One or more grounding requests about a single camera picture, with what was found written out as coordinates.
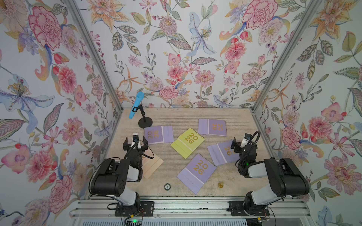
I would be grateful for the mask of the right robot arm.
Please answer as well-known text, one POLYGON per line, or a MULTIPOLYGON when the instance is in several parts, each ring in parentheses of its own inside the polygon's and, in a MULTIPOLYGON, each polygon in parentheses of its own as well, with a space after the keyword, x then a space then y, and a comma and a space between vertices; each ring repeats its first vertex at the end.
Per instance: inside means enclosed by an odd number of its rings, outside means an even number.
POLYGON ((248 192, 242 209, 251 214, 287 196, 307 195, 310 185, 290 158, 264 159, 257 162, 257 145, 251 140, 232 141, 231 149, 239 154, 236 167, 244 178, 268 178, 265 187, 248 192))

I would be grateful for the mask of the right corner aluminium profile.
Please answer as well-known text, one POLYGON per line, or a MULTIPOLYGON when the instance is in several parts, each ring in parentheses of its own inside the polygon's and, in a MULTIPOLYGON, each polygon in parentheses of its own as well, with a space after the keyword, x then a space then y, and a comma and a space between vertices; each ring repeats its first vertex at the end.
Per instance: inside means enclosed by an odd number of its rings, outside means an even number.
POLYGON ((251 112, 253 114, 256 113, 256 111, 261 107, 263 100, 268 94, 268 91, 270 90, 270 87, 273 85, 274 81, 276 80, 280 70, 283 68, 284 64, 287 62, 290 54, 292 53, 293 49, 297 46, 301 36, 303 35, 303 32, 308 27, 308 23, 314 16, 314 14, 317 12, 317 9, 319 8, 319 5, 321 4, 318 0, 310 1, 310 3, 307 5, 298 25, 296 26, 296 29, 294 30, 295 33, 291 36, 289 42, 285 46, 285 49, 280 55, 280 58, 278 62, 276 63, 275 68, 272 70, 271 75, 269 76, 269 79, 267 80, 266 84, 264 85, 264 88, 258 97, 257 101, 254 104, 254 107, 251 108, 251 112))

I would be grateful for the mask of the black microphone stand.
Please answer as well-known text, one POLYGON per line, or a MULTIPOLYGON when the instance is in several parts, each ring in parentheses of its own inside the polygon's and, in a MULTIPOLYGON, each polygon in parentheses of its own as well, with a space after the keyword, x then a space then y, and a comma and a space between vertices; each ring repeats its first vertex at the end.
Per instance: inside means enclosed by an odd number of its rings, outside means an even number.
POLYGON ((150 117, 146 117, 146 113, 143 109, 143 106, 139 105, 138 109, 140 110, 141 115, 142 115, 142 118, 138 122, 138 126, 142 129, 151 127, 153 124, 153 120, 150 117))

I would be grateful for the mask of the pink calendar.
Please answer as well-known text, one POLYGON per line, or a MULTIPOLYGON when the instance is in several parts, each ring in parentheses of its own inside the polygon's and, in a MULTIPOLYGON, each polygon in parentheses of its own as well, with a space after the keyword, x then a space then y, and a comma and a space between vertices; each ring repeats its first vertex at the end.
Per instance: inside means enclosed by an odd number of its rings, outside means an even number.
POLYGON ((142 169, 143 169, 143 177, 148 179, 164 162, 160 157, 156 154, 153 154, 150 150, 145 151, 145 155, 154 157, 150 159, 148 157, 142 156, 142 169))

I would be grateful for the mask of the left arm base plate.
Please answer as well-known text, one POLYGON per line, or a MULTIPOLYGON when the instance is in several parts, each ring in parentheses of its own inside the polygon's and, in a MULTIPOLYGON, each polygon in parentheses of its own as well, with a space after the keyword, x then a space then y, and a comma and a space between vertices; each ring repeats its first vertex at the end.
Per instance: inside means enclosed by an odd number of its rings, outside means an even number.
POLYGON ((153 201, 140 201, 136 202, 135 205, 126 206, 122 204, 118 204, 115 210, 116 217, 128 217, 133 215, 144 216, 144 217, 152 217, 155 209, 155 202, 153 201))

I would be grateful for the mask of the yellow-green calendar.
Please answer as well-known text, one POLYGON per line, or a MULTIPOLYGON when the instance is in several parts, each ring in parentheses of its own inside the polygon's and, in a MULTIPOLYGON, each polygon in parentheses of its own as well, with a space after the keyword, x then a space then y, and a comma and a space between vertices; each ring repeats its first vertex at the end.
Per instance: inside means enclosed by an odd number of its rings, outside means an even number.
POLYGON ((189 128, 171 144, 171 147, 184 159, 187 159, 204 141, 203 136, 189 128))

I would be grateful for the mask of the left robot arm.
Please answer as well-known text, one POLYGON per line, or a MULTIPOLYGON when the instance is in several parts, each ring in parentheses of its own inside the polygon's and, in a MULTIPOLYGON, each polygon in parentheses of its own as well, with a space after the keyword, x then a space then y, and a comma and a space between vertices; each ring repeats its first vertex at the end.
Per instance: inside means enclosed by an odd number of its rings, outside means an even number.
POLYGON ((126 139, 123 143, 123 150, 126 151, 123 159, 115 157, 105 159, 96 169, 89 182, 91 195, 108 197, 123 207, 139 208, 139 194, 126 186, 128 182, 140 182, 143 177, 142 158, 153 159, 154 156, 146 155, 149 149, 145 137, 139 140, 137 134, 133 134, 132 142, 126 139))

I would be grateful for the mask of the purple calendar front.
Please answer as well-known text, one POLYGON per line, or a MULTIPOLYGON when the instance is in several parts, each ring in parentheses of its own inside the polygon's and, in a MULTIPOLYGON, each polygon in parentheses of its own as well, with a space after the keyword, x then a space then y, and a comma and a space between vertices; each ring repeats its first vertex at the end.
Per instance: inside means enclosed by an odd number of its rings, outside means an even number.
POLYGON ((217 167, 210 161, 197 154, 177 175, 177 178, 196 195, 216 169, 217 167))

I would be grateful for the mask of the corner aluminium profile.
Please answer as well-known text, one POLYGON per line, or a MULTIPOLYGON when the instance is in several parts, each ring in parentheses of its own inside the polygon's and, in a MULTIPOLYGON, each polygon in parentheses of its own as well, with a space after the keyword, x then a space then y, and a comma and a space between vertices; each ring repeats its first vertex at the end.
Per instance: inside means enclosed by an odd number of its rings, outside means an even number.
POLYGON ((268 94, 268 91, 270 90, 270 87, 273 85, 274 81, 276 80, 280 70, 283 68, 284 64, 287 62, 290 54, 292 53, 293 49, 297 46, 301 36, 303 35, 303 32, 308 27, 308 23, 314 16, 314 14, 317 12, 317 9, 319 8, 319 5, 321 4, 318 0, 310 1, 310 3, 307 5, 298 25, 296 26, 296 29, 294 30, 295 33, 291 36, 289 42, 285 46, 285 49, 280 55, 280 58, 278 62, 276 63, 275 68, 272 70, 271 75, 269 76, 269 79, 267 80, 266 84, 264 85, 264 88, 258 97, 257 101, 254 104, 254 107, 251 108, 251 112, 253 114, 256 113, 256 111, 261 107, 263 100, 268 94))
POLYGON ((113 103, 115 104, 118 111, 120 111, 120 113, 122 113, 123 112, 122 104, 120 103, 120 101, 118 99, 116 91, 110 80, 110 77, 108 76, 106 68, 101 60, 100 55, 98 54, 97 48, 96 48, 96 46, 93 42, 93 39, 89 33, 89 30, 84 22, 84 19, 80 13, 80 10, 77 7, 76 2, 73 0, 65 0, 65 4, 67 5, 76 25, 79 26, 79 28, 80 28, 81 36, 86 44, 86 47, 89 49, 90 56, 93 59, 95 66, 98 68, 98 70, 101 74, 101 77, 104 79, 105 85, 108 88, 108 91, 113 100, 113 103))

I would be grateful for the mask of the purple calendar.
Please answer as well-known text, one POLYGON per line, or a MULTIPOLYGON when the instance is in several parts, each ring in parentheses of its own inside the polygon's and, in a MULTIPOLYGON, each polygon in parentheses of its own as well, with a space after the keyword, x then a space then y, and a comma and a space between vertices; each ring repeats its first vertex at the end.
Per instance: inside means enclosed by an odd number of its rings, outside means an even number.
POLYGON ((238 153, 231 149, 232 140, 210 145, 207 147, 215 166, 227 163, 235 163, 239 160, 238 153))
POLYGON ((215 119, 199 119, 198 133, 201 135, 226 137, 226 121, 215 119))
POLYGON ((144 129, 144 136, 150 145, 174 142, 172 126, 152 126, 144 129))
POLYGON ((210 161, 197 154, 177 175, 177 178, 196 195, 216 169, 217 167, 210 161))

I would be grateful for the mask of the left corner aluminium profile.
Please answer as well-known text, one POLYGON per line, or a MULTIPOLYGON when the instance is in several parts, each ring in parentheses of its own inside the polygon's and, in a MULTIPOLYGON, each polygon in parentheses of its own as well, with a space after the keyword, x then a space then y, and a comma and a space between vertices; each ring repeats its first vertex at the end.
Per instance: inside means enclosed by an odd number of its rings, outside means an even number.
POLYGON ((98 70, 101 74, 101 77, 104 79, 105 85, 108 88, 108 91, 113 100, 113 103, 115 104, 118 111, 120 111, 120 113, 122 113, 123 112, 122 104, 120 103, 120 101, 118 99, 116 91, 110 80, 110 77, 108 76, 106 68, 101 60, 100 55, 98 54, 97 48, 96 48, 96 46, 93 42, 93 39, 89 33, 89 30, 84 22, 84 19, 80 13, 80 10, 77 7, 76 2, 73 0, 65 0, 65 4, 67 5, 76 25, 79 26, 79 28, 80 28, 81 36, 86 44, 86 47, 89 49, 90 56, 93 59, 95 66, 98 68, 98 70))

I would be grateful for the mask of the aluminium rail frame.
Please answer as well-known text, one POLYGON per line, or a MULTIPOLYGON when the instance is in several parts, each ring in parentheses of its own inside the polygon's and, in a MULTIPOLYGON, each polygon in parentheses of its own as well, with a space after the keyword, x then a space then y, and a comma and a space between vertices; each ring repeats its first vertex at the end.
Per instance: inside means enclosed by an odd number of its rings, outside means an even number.
POLYGON ((285 198, 257 214, 241 209, 241 197, 143 196, 136 214, 119 213, 104 197, 79 201, 70 212, 73 226, 313 226, 306 204, 285 198))

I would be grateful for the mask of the blue microphone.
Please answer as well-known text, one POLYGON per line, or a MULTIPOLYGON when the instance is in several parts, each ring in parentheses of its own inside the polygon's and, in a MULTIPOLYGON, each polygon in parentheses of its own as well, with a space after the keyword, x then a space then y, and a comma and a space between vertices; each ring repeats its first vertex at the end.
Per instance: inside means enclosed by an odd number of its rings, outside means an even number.
POLYGON ((139 106, 142 102, 142 100, 144 99, 144 93, 143 92, 138 92, 137 95, 136 95, 136 99, 135 99, 135 102, 131 108, 131 111, 130 111, 130 114, 129 114, 129 119, 132 119, 135 115, 135 113, 138 111, 139 109, 139 106))

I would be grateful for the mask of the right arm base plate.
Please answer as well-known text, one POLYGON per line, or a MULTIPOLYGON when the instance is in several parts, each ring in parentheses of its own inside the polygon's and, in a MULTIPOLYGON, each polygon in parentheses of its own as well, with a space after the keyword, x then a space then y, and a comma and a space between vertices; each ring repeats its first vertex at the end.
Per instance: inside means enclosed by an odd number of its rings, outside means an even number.
POLYGON ((229 201, 229 207, 226 211, 230 212, 233 217, 266 217, 270 213, 267 206, 245 204, 244 201, 229 201))

